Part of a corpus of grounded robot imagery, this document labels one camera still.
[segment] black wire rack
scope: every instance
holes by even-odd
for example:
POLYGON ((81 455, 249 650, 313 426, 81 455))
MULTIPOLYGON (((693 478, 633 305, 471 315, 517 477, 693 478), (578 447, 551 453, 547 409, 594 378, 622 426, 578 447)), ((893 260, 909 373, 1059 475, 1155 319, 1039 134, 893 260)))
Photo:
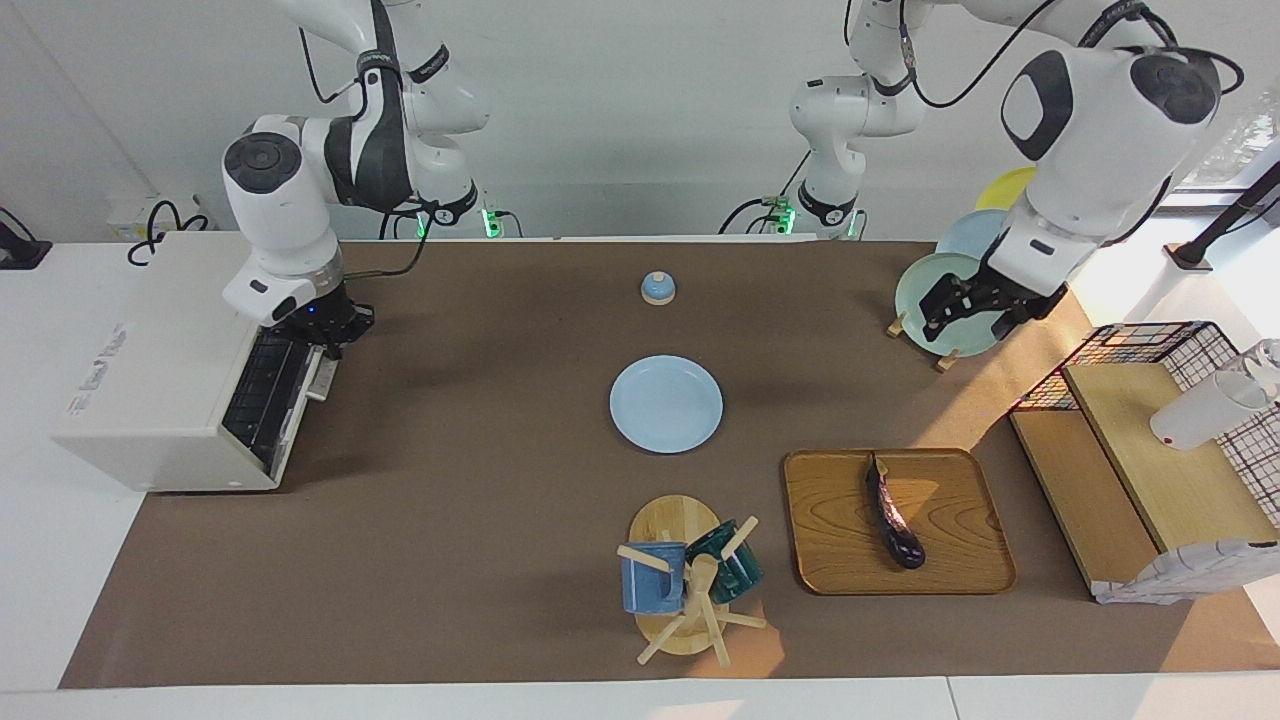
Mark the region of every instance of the black wire rack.
MULTIPOLYGON (((1014 405, 1014 411, 1079 410, 1062 377, 1073 365, 1160 363, 1184 391, 1239 355, 1213 323, 1143 323, 1098 328, 1052 373, 1014 405)), ((1240 480, 1280 528, 1280 405, 1217 438, 1240 480)))

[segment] black cable cord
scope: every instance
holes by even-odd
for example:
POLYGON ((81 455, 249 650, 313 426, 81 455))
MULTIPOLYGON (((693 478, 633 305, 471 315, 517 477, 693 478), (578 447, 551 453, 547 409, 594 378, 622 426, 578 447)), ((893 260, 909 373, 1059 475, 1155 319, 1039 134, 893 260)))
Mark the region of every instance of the black cable cord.
POLYGON ((991 68, 996 67, 996 63, 1005 55, 1005 53, 1014 44, 1014 41, 1018 40, 1018 36, 1020 36, 1023 32, 1025 32, 1027 28, 1032 24, 1032 22, 1037 17, 1039 17, 1041 13, 1043 13, 1044 10, 1047 10, 1048 6, 1052 5, 1053 3, 1057 3, 1057 0, 1044 0, 1034 10, 1032 10, 1032 13, 1029 15, 1027 15, 1027 18, 1021 23, 1019 23, 1019 26, 1014 29, 1012 35, 1009 36, 1009 40, 1005 40, 1005 44, 1000 46, 1000 50, 997 50, 996 54, 991 56, 991 60, 988 60, 987 64, 982 68, 982 70, 978 72, 978 74, 973 78, 973 82, 969 83, 969 87, 965 87, 963 91, 960 91, 960 95, 956 95, 955 97, 952 97, 951 100, 947 100, 946 102, 937 102, 934 100, 931 100, 928 96, 925 96, 924 91, 920 90, 920 81, 919 81, 918 73, 915 72, 915 67, 914 67, 915 65, 914 50, 910 49, 911 47, 911 35, 910 35, 910 31, 906 29, 906 0, 899 0, 899 5, 897 5, 897 20, 899 20, 899 24, 897 24, 897 28, 899 28, 899 32, 902 35, 902 41, 904 41, 902 42, 902 56, 904 58, 908 58, 909 55, 911 56, 911 59, 908 60, 908 63, 906 63, 906 77, 908 77, 908 79, 910 79, 911 87, 915 90, 915 94, 920 96, 920 100, 925 105, 928 105, 929 108, 937 108, 940 110, 950 108, 950 106, 960 102, 961 100, 964 100, 965 97, 968 97, 970 92, 973 92, 973 88, 978 87, 978 83, 980 83, 982 79, 984 77, 987 77, 987 73, 991 72, 991 68))
POLYGON ((854 0, 845 4, 845 47, 849 47, 849 18, 854 14, 854 0))
POLYGON ((27 237, 29 237, 32 242, 40 242, 36 240, 36 233, 31 232, 31 228, 28 228, 22 220, 19 220, 18 215, 10 213, 8 208, 0 208, 0 213, 4 213, 5 215, 9 217, 10 220, 18 223, 18 227, 22 228, 22 232, 27 233, 27 237))
MULTIPOLYGON (((385 237, 385 234, 387 234, 387 223, 390 220, 392 217, 394 217, 396 222, 398 223, 399 220, 403 220, 404 218, 408 218, 411 215, 404 215, 404 214, 392 215, 390 213, 384 214, 383 215, 383 231, 381 231, 381 233, 379 233, 378 240, 383 240, 385 237)), ((401 268, 398 270, 364 270, 364 272, 360 272, 360 273, 349 273, 346 277, 346 279, 348 279, 348 281, 358 281, 358 279, 365 279, 365 278, 394 278, 394 277, 408 274, 410 270, 412 270, 415 266, 417 266, 417 261, 422 256, 422 249, 426 247, 426 236, 428 236, 428 233, 431 232, 431 220, 433 220, 431 215, 428 215, 426 217, 426 224, 422 225, 422 233, 417 238, 417 250, 413 251, 413 259, 408 261, 408 265, 404 265, 403 268, 401 268)), ((396 225, 394 224, 392 225, 392 233, 393 234, 396 233, 396 225)))
POLYGON ((302 40, 302 56, 307 59, 307 74, 311 76, 311 90, 316 91, 316 100, 319 100, 324 105, 328 105, 334 100, 337 100, 338 97, 340 97, 342 94, 346 92, 348 87, 356 83, 356 81, 351 81, 349 83, 347 83, 347 87, 343 87, 338 92, 334 92, 333 95, 325 97, 325 95, 320 91, 320 83, 316 81, 316 68, 315 65, 311 64, 311 47, 307 45, 307 31, 298 28, 298 37, 302 40))
POLYGON ((1121 242, 1133 237, 1133 233, 1138 232, 1138 228, 1140 228, 1147 220, 1151 219, 1152 215, 1156 214, 1156 209, 1160 208, 1160 204, 1165 201, 1165 193, 1169 192, 1169 184, 1172 182, 1174 182, 1174 176, 1166 177, 1165 182, 1160 183, 1160 190, 1156 191, 1156 199, 1151 201, 1151 205, 1147 206, 1147 210, 1142 214, 1140 218, 1138 218, 1138 222, 1134 223, 1133 227, 1129 228, 1124 234, 1121 234, 1115 240, 1108 240, 1102 246, 1111 247, 1112 245, 1120 245, 1121 242))
POLYGON ((205 215, 192 215, 187 220, 183 220, 182 215, 178 214, 178 206, 174 205, 173 201, 170 201, 170 200, 161 200, 161 201, 156 202, 154 208, 151 208, 151 214, 147 215, 147 238, 143 240, 142 242, 138 242, 137 245, 129 247, 129 252, 125 255, 125 259, 129 261, 131 265, 133 265, 136 268, 146 268, 150 264, 150 260, 146 261, 146 263, 143 263, 143 261, 138 260, 137 256, 136 256, 137 252, 140 250, 142 250, 143 247, 151 251, 151 256, 152 258, 155 256, 155 254, 156 254, 156 246, 160 245, 164 241, 164 234, 165 234, 165 233, 156 234, 156 232, 155 232, 155 229, 156 229, 156 218, 160 217, 160 210, 164 210, 165 208, 168 208, 169 211, 173 213, 173 224, 179 231, 188 231, 196 223, 200 223, 200 227, 196 228, 197 231, 202 231, 202 229, 209 228, 209 218, 207 217, 205 217, 205 215))
POLYGON ((520 215, 512 213, 511 210, 498 210, 493 215, 495 218, 511 218, 511 219, 516 220, 516 232, 520 233, 520 237, 525 237, 525 225, 521 224, 520 215))
POLYGON ((787 178, 787 184, 782 186, 782 192, 780 192, 778 195, 781 195, 782 197, 787 196, 787 191, 791 190, 791 183, 794 183, 796 178, 800 177, 800 169, 804 168, 804 164, 809 161, 810 155, 813 155, 813 150, 809 150, 808 152, 804 154, 804 158, 800 159, 800 164, 796 165, 795 172, 792 172, 791 177, 787 178))
POLYGON ((1272 208, 1275 208, 1277 202, 1280 202, 1280 195, 1277 195, 1277 196, 1275 197, 1275 200, 1272 200, 1271 202, 1267 202, 1267 206, 1266 206, 1266 208, 1263 208, 1262 210, 1260 210, 1257 215, 1253 215, 1253 217, 1252 217, 1252 218, 1249 218, 1248 220, 1245 220, 1245 222, 1243 222, 1243 223, 1240 223, 1240 224, 1235 225, 1235 227, 1234 227, 1234 228, 1231 228, 1231 229, 1228 229, 1228 231, 1222 231, 1222 234, 1231 234, 1231 233, 1233 233, 1233 232, 1235 232, 1235 231, 1243 231, 1244 228, 1247 228, 1247 227, 1252 225, 1253 223, 1256 223, 1256 222, 1261 220, 1261 219, 1262 219, 1262 215, 1266 215, 1267 213, 1270 213, 1270 211, 1271 211, 1271 209, 1272 209, 1272 208))
POLYGON ((1181 45, 1170 45, 1167 49, 1175 53, 1181 53, 1183 55, 1203 55, 1210 60, 1217 60, 1219 63, 1226 65, 1233 73, 1235 73, 1235 82, 1224 88, 1222 95, 1230 95, 1236 90, 1240 90, 1240 87, 1244 85, 1244 68, 1242 68, 1239 63, 1228 58, 1226 55, 1222 55, 1221 53, 1215 53, 1212 50, 1202 50, 1199 47, 1184 47, 1181 45))
POLYGON ((1148 8, 1142 12, 1142 19, 1151 24, 1151 27, 1156 31, 1156 35, 1160 36, 1160 41, 1166 46, 1178 45, 1178 36, 1174 35, 1174 28, 1169 27, 1165 18, 1161 18, 1148 8))
POLYGON ((746 202, 735 208, 733 211, 728 214, 728 218, 724 218, 724 224, 721 225, 719 232, 717 232, 716 234, 724 234, 724 231, 728 229, 730 223, 732 223, 735 218, 741 215, 742 211, 746 210, 748 208, 754 208, 756 205, 764 205, 764 199, 756 197, 755 200, 748 200, 746 202))
POLYGON ((369 110, 369 86, 365 85, 364 77, 360 79, 360 111, 352 115, 351 120, 356 122, 365 117, 365 110, 369 110))
POLYGON ((764 233, 765 225, 768 225, 769 220, 772 220, 772 219, 773 219, 773 215, 760 215, 759 218, 751 220, 751 224, 746 225, 746 234, 751 234, 751 228, 755 227, 755 223, 760 223, 760 231, 759 232, 764 233))

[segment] white cup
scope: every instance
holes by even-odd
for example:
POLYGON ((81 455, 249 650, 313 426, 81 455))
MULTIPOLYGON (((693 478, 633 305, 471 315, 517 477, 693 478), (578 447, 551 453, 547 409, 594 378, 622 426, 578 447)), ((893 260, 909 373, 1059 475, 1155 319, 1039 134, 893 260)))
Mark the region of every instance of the white cup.
POLYGON ((1248 375, 1213 373, 1151 418, 1151 432, 1169 447, 1194 450, 1267 409, 1248 375))

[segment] white printer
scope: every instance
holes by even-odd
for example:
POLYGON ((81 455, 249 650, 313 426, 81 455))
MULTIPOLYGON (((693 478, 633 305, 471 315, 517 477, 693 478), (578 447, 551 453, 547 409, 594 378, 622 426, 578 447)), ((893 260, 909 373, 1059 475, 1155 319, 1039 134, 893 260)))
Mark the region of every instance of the white printer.
POLYGON ((55 442, 125 487, 280 484, 307 400, 337 364, 221 299, 250 247, 236 232, 170 232, 68 393, 55 442))

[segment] blue plate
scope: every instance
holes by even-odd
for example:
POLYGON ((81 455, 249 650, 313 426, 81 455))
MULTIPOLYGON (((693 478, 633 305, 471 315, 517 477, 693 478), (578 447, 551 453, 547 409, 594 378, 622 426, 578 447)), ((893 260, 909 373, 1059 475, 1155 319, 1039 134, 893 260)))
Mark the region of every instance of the blue plate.
POLYGON ((609 413, 628 441, 673 455, 716 434, 724 398, 716 378, 698 363, 654 355, 632 363, 613 380, 609 413))
POLYGON ((960 218, 938 241, 934 252, 955 252, 982 260, 1005 227, 1006 210, 974 210, 960 218))

